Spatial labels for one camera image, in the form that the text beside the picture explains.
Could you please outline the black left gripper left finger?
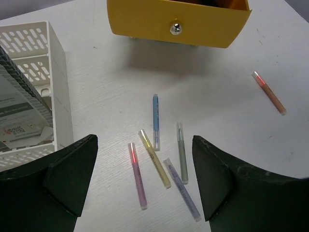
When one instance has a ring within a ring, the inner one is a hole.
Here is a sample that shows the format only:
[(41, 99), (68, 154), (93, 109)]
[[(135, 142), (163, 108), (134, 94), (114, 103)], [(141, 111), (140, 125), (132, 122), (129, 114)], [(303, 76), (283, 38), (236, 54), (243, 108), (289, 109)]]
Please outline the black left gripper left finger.
[(72, 232), (98, 153), (90, 134), (45, 157), (0, 173), (2, 232)]

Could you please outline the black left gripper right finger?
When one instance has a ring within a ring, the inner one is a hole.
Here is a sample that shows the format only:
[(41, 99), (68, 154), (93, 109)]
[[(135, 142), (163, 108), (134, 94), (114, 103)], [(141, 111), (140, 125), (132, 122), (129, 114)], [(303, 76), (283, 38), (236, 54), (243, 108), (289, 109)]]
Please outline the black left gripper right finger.
[(276, 174), (201, 136), (192, 155), (205, 220), (213, 232), (306, 232), (309, 180)]

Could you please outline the grey setup guide booklet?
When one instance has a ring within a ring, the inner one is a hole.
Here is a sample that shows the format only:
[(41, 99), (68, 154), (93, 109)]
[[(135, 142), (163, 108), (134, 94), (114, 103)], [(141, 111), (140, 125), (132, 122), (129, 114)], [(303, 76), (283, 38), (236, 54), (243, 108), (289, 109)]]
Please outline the grey setup guide booklet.
[(3, 48), (0, 49), (0, 149), (53, 139), (52, 111)]

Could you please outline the yellow drawer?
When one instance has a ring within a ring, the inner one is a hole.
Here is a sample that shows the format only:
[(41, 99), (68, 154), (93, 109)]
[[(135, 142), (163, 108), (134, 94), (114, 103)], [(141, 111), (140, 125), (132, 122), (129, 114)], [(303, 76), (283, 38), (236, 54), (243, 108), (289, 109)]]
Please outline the yellow drawer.
[(155, 41), (229, 47), (251, 14), (246, 0), (109, 0), (116, 35)]

